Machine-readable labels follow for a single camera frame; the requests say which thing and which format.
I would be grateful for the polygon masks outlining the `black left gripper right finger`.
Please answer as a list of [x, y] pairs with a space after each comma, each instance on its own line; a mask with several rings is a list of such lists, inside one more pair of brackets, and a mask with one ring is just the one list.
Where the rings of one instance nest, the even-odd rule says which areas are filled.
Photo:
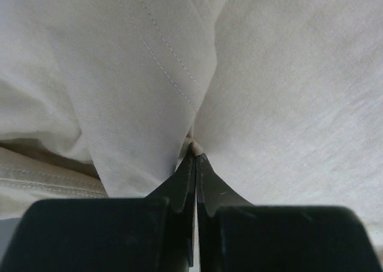
[[253, 204], [217, 175], [205, 153], [196, 157], [196, 204], [200, 271], [223, 271], [227, 210]]

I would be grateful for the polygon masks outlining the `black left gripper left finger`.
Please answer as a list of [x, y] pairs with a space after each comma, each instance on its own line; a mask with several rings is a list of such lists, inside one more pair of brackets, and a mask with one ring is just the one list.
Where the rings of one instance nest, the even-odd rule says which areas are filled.
[[194, 219], [196, 205], [196, 157], [187, 154], [176, 171], [147, 198], [168, 201], [161, 267], [194, 266]]

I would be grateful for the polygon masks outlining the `beige t shirt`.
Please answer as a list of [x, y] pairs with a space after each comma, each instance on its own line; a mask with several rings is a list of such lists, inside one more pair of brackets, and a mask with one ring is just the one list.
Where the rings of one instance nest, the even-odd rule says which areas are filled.
[[188, 145], [382, 246], [382, 0], [1, 0], [1, 218], [143, 197]]

